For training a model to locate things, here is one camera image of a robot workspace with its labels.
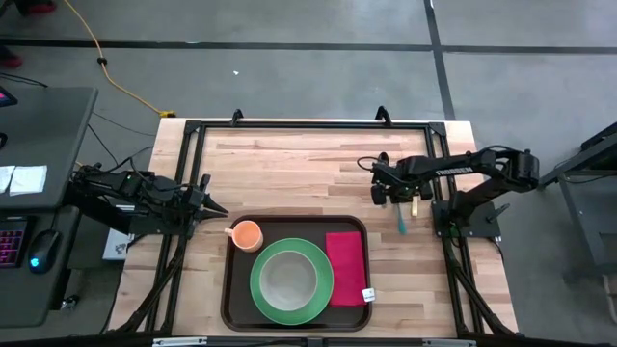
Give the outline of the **orange cup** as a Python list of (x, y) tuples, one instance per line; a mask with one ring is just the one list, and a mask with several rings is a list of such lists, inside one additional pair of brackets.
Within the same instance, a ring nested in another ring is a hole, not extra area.
[(232, 243), (246, 253), (256, 252), (263, 244), (263, 233), (260, 226), (253, 221), (241, 221), (224, 233), (231, 238)]

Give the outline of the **grey bowl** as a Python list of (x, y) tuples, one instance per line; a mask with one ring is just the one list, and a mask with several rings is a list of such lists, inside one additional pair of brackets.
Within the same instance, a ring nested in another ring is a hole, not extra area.
[(264, 300), (281, 311), (294, 311), (306, 306), (317, 288), (313, 263), (295, 251), (271, 255), (259, 275), (259, 289)]

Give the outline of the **person's foot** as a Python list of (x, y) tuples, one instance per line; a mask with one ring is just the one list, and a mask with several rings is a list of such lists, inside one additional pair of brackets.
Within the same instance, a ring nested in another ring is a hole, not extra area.
[(22, 65), (22, 60), (8, 47), (0, 45), (0, 65), (9, 68), (17, 68)]
[(52, 13), (56, 4), (52, 0), (14, 0), (18, 11), (27, 16), (33, 13)]

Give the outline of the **green plate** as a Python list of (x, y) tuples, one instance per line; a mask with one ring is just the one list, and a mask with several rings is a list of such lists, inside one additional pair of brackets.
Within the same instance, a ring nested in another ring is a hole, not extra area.
[[(261, 295), (259, 275), (267, 258), (283, 251), (299, 252), (313, 263), (318, 279), (317, 288), (310, 302), (294, 311), (281, 311), (271, 307)], [(328, 306), (334, 289), (334, 272), (329, 258), (315, 244), (301, 238), (284, 238), (267, 246), (257, 256), (251, 270), (249, 286), (257, 309), (270, 321), (285, 326), (297, 326), (314, 320)]]

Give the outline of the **backlit keyboard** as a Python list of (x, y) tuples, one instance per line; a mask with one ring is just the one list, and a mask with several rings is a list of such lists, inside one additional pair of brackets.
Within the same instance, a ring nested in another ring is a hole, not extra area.
[(27, 228), (26, 217), (0, 219), (0, 269), (20, 266)]

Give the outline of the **black metal cart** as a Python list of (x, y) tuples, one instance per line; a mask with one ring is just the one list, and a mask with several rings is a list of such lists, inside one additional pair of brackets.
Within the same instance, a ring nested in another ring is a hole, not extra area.
[(553, 183), (591, 257), (589, 265), (567, 272), (564, 280), (617, 275), (617, 121), (544, 174), (539, 188)]

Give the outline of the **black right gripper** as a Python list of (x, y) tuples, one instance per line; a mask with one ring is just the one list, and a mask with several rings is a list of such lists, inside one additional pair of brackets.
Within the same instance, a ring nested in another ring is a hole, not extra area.
[(400, 159), (392, 167), (386, 157), (378, 157), (369, 170), (373, 173), (370, 195), (375, 205), (412, 202), (415, 196), (421, 200), (434, 197), (431, 178), (423, 177), (423, 171), (416, 164), (423, 164), (427, 157), (407, 157)]

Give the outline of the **dark grey desk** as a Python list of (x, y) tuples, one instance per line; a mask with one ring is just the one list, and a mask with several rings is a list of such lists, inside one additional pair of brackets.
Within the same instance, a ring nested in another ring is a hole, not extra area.
[[(81, 218), (63, 197), (97, 98), (93, 88), (14, 89), (14, 106), (0, 108), (0, 166), (46, 166), (42, 193), (0, 194), (0, 219), (26, 217), (28, 234), (20, 266), (0, 269), (0, 329), (36, 327), (62, 300), (61, 283)], [(62, 234), (51, 269), (34, 274), (28, 249), (35, 236), (54, 229)]]

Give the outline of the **black computer mouse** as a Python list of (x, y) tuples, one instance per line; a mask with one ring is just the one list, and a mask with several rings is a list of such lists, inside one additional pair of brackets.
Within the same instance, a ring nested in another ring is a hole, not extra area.
[(34, 274), (44, 274), (53, 266), (62, 234), (47, 229), (37, 234), (28, 249), (28, 267)]

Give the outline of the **brown plastic tray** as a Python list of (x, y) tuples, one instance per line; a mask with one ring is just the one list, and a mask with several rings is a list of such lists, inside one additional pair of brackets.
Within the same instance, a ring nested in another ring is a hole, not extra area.
[[(364, 280), (370, 282), (367, 231), (364, 224), (350, 215), (246, 215), (237, 223), (253, 221), (264, 234), (266, 247), (284, 238), (299, 238), (326, 250), (329, 232), (356, 232), (360, 238)], [(227, 245), (221, 316), (224, 323), (238, 332), (319, 332), (348, 333), (361, 330), (370, 320), (372, 305), (332, 307), (302, 324), (285, 325), (268, 318), (255, 303), (250, 290), (250, 273), (259, 253), (238, 250), (231, 241)]]

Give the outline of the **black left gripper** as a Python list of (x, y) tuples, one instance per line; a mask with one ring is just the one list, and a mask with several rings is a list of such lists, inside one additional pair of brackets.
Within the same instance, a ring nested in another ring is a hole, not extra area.
[(197, 225), (205, 220), (228, 216), (226, 213), (215, 212), (226, 211), (226, 209), (199, 188), (187, 188), (182, 195), (181, 202), (186, 214), (186, 235), (193, 235)]

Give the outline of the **red cloth napkin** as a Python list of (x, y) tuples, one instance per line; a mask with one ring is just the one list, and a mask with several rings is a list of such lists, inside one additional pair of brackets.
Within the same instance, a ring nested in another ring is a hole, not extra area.
[(359, 231), (326, 234), (326, 253), (334, 272), (332, 307), (360, 307), (375, 300), (367, 284), (366, 266)]

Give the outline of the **white box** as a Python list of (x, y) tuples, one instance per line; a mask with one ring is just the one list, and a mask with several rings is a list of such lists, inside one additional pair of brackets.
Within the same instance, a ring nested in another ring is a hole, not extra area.
[(125, 261), (128, 246), (133, 239), (133, 234), (124, 234), (110, 228), (101, 258), (107, 261)]

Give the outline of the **black aluminium table frame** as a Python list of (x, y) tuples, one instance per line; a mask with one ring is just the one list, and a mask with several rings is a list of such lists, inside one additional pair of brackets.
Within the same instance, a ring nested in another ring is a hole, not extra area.
[[(188, 125), (195, 132), (186, 134)], [(208, 345), (287, 340), (306, 345), (322, 337), (326, 347), (426, 339), (456, 334), (444, 244), (433, 231), (431, 207), (419, 206), (397, 231), (396, 214), (370, 197), (370, 157), (392, 158), (475, 147), (466, 121), (163, 119), (149, 169), (183, 180), (211, 177), (213, 199), (229, 218), (201, 223), (188, 242), (180, 279), (166, 286), (156, 312), (175, 335), (194, 335)], [(370, 283), (376, 300), (367, 325), (351, 333), (236, 332), (223, 321), (227, 239), (232, 219), (244, 215), (352, 215), (368, 232)]]

